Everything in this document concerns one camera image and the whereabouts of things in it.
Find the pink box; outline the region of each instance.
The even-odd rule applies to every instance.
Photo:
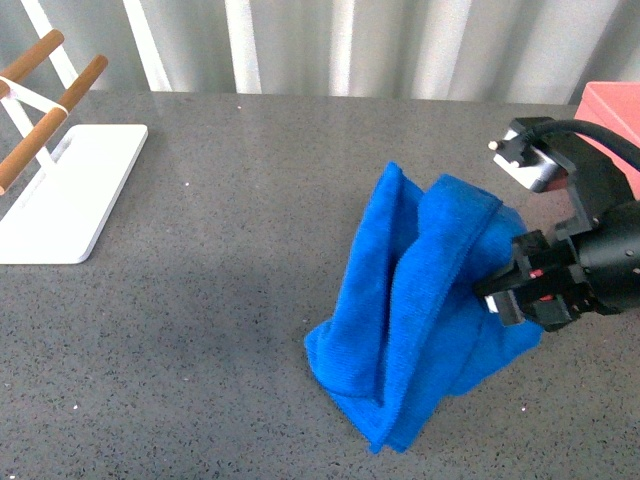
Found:
[[[607,127],[640,146],[640,83],[587,83],[575,118]],[[591,143],[611,157],[627,176],[636,199],[640,198],[640,172],[602,145]]]

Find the gray countertop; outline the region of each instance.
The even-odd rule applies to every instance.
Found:
[[[90,93],[71,123],[144,123],[149,138],[85,263],[0,267],[0,478],[633,478],[638,312],[546,334],[445,399],[403,455],[367,451],[303,347],[388,160],[546,228],[568,212],[562,193],[529,194],[486,144],[512,117],[574,112]],[[6,155],[18,137],[0,126]]]

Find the white base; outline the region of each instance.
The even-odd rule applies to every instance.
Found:
[[[77,125],[0,221],[0,264],[87,259],[144,145],[145,125]]]

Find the wooden rod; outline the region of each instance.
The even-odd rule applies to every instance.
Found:
[[[34,68],[44,62],[56,48],[62,45],[62,42],[64,42],[64,35],[59,30],[51,30],[29,50],[24,52],[20,58],[2,70],[0,76],[8,78],[12,82],[21,82]],[[4,98],[9,93],[9,90],[9,86],[0,81],[0,98]]]
[[[70,112],[104,71],[107,63],[106,57],[102,55],[96,56],[69,89],[62,94],[58,104],[66,108],[67,112]],[[33,157],[56,133],[56,130],[66,120],[67,112],[57,107],[49,111],[33,127],[29,135],[0,163],[0,195],[5,194],[15,179],[18,178],[20,172],[24,170]]]
[[[100,74],[107,68],[109,61],[104,55],[96,55],[91,63],[87,65],[82,73],[69,89],[62,94],[58,103],[67,111],[71,111],[80,101],[82,97],[89,91],[91,85],[98,79]]]

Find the folded towel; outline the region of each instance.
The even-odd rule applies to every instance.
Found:
[[[394,163],[358,228],[333,317],[305,339],[311,370],[379,452],[409,448],[445,395],[462,395],[535,347],[474,296],[508,263],[518,214],[449,175],[423,193]]]

